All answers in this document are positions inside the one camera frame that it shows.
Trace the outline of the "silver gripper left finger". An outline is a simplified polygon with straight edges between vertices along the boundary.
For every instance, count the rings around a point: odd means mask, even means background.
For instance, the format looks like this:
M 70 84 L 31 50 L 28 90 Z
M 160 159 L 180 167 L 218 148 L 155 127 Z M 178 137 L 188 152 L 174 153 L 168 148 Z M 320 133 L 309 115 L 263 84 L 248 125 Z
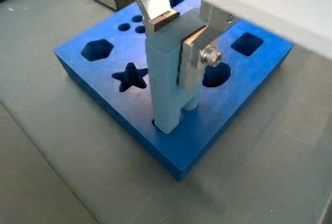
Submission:
M 143 14 L 145 32 L 150 36 L 178 17 L 172 8 L 170 0 L 135 0 Z

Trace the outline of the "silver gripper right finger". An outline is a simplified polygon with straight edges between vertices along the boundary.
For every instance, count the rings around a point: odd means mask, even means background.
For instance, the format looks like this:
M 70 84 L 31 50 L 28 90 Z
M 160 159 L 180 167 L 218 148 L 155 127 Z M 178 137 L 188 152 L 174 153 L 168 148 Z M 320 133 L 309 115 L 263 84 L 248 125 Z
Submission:
M 202 80 L 206 66 L 220 64 L 224 54 L 217 49 L 217 39 L 240 21 L 237 16 L 205 1 L 201 2 L 198 17 L 204 25 L 182 42 L 178 84 L 184 89 L 192 89 Z

